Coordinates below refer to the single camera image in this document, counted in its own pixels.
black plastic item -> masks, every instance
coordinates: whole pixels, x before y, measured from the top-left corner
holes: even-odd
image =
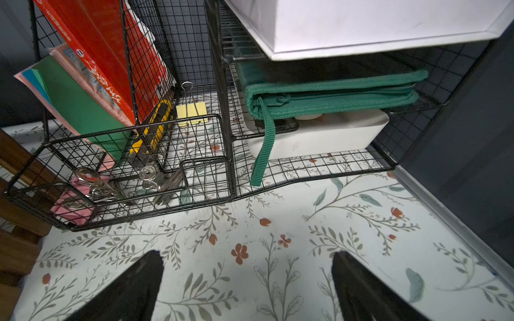
[[[149,251],[66,321],[150,321],[164,265]]]
[[[429,321],[346,251],[334,256],[332,277],[345,321]]]

dark gray wall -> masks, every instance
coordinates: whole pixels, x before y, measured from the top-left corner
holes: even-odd
[[[0,127],[41,120],[40,103],[13,77],[34,63],[28,2],[0,0]]]
[[[514,32],[505,33],[403,164],[514,266]]]

yellow utility knife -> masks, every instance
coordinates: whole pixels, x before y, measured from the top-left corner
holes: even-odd
[[[170,101],[163,99],[157,105],[152,117],[148,121],[148,125],[173,119],[175,119],[173,105]],[[153,151],[157,150],[159,142],[169,126],[173,126],[173,124],[159,125],[157,127],[148,126],[143,130],[143,134],[150,141],[150,146]],[[145,167],[151,159],[148,149],[143,145],[143,140],[138,134],[129,151],[128,162],[133,168],[141,169]]]

green folded cloth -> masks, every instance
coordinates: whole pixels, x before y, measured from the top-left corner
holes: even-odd
[[[405,65],[398,68],[397,64],[379,55],[237,63],[248,112],[265,125],[263,146],[253,165],[250,184],[260,186],[262,183],[276,135],[274,119],[414,103],[419,97],[414,86],[426,79],[428,72],[385,74],[392,65],[395,70],[408,69]]]

white box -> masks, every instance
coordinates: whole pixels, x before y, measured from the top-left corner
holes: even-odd
[[[271,60],[499,37],[514,0],[226,0]]]
[[[297,130],[276,136],[269,159],[364,149],[388,122],[389,117],[380,109],[336,112],[312,120],[299,120]],[[254,157],[259,154],[263,141],[264,137],[247,140]]]

